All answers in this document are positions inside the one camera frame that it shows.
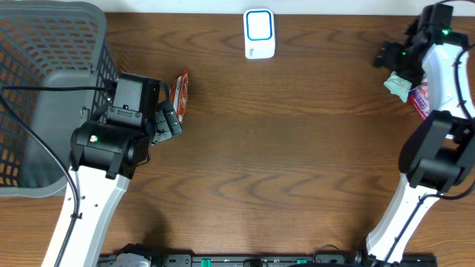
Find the teal tissue pack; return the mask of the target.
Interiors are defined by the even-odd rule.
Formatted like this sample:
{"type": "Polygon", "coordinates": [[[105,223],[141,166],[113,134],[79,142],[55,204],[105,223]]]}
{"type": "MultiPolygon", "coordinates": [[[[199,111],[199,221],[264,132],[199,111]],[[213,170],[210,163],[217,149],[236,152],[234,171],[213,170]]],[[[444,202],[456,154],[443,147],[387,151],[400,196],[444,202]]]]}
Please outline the teal tissue pack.
{"type": "Polygon", "coordinates": [[[395,71],[390,74],[390,77],[383,83],[383,85],[391,94],[398,96],[403,103],[407,101],[409,92],[412,88],[412,83],[398,76],[395,71]]]}

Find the orange brown snack packet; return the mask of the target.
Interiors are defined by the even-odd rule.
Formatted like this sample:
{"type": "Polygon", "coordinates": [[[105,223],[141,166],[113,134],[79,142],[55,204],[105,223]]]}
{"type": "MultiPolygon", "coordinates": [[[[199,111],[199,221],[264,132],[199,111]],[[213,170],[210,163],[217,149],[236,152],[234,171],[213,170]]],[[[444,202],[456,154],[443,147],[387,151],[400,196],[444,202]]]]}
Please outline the orange brown snack packet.
{"type": "Polygon", "coordinates": [[[189,72],[185,70],[174,81],[170,89],[170,100],[180,124],[186,112],[188,101],[189,72]]]}

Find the red purple snack packet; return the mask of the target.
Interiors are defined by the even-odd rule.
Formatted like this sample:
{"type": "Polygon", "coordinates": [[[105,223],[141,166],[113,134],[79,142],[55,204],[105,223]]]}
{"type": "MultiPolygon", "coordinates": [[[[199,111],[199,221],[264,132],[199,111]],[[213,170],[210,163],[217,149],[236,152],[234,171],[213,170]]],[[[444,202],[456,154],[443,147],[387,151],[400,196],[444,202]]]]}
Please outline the red purple snack packet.
{"type": "Polygon", "coordinates": [[[421,84],[409,92],[408,99],[422,119],[426,119],[430,113],[428,80],[424,78],[421,84]]]}

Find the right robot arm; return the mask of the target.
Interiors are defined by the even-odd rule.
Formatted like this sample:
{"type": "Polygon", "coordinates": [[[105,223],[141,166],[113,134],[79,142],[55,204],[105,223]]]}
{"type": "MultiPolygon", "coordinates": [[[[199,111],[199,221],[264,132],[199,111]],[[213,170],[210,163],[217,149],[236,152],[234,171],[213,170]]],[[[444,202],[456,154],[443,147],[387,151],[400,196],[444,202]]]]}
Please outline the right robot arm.
{"type": "Polygon", "coordinates": [[[428,83],[429,111],[399,154],[398,188],[378,225],[357,253],[356,266],[400,266],[405,247],[438,200],[460,200],[448,191],[474,167],[474,104],[467,61],[474,45],[451,27],[453,6],[440,1],[424,7],[406,30],[406,41],[384,42],[374,67],[385,67],[417,85],[428,83]]]}

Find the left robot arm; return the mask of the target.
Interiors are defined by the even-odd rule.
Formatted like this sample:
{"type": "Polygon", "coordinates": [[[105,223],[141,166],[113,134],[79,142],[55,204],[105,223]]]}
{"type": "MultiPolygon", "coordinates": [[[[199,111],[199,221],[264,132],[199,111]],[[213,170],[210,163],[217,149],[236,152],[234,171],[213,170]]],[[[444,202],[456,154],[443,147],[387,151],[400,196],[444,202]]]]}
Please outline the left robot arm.
{"type": "Polygon", "coordinates": [[[112,216],[149,149],[181,134],[165,82],[130,73],[106,80],[112,97],[71,136],[65,199],[44,266],[95,266],[112,216]]]}

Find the white barcode scanner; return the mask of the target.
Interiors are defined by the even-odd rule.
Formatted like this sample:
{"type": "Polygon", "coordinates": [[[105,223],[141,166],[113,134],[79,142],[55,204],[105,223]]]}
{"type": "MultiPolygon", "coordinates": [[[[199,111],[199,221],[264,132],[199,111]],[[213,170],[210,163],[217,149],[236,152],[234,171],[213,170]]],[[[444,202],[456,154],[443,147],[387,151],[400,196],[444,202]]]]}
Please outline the white barcode scanner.
{"type": "Polygon", "coordinates": [[[275,55],[275,20],[271,10],[247,10],[243,14],[243,29],[247,59],[270,59],[275,55]]]}

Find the dark grey plastic basket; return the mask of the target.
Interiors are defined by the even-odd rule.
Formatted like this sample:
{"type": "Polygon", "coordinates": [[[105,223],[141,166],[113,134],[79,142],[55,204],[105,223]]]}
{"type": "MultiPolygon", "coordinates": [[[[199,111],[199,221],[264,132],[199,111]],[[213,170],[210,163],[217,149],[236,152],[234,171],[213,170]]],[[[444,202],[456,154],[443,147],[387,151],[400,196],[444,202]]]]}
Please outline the dark grey plastic basket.
{"type": "Polygon", "coordinates": [[[1,195],[61,195],[71,134],[101,106],[118,71],[105,14],[83,1],[1,3],[1,195]]]}

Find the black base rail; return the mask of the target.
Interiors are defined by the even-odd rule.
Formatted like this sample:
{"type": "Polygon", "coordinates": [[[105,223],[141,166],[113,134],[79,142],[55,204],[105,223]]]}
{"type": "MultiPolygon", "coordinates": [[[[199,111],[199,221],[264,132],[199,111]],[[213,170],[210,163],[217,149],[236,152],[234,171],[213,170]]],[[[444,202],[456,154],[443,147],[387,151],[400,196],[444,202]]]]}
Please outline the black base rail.
{"type": "Polygon", "coordinates": [[[190,254],[163,254],[143,256],[128,252],[100,257],[96,267],[155,266],[155,267],[287,267],[287,266],[380,266],[344,254],[316,254],[299,256],[192,256],[190,254]]]}

